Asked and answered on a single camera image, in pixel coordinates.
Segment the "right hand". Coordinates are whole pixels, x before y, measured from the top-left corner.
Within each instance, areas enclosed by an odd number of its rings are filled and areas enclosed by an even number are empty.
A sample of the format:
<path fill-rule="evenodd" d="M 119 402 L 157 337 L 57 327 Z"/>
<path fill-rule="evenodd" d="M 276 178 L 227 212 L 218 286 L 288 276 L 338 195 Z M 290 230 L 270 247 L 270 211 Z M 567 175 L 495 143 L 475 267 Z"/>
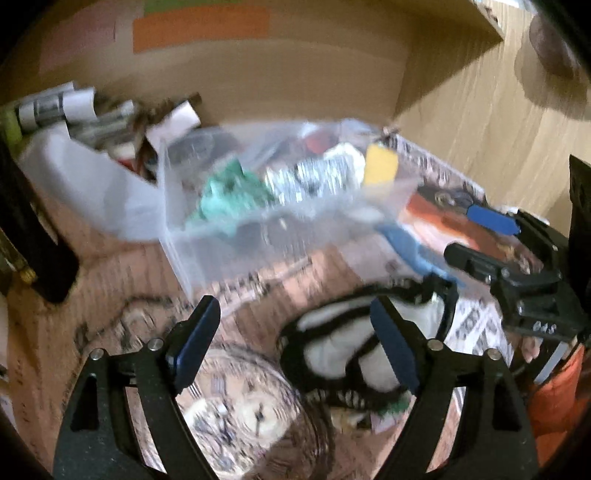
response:
<path fill-rule="evenodd" d="M 541 352 L 541 346 L 543 339 L 539 337 L 523 337 L 520 341 L 520 352 L 523 360 L 530 364 L 533 360 L 537 359 Z"/>

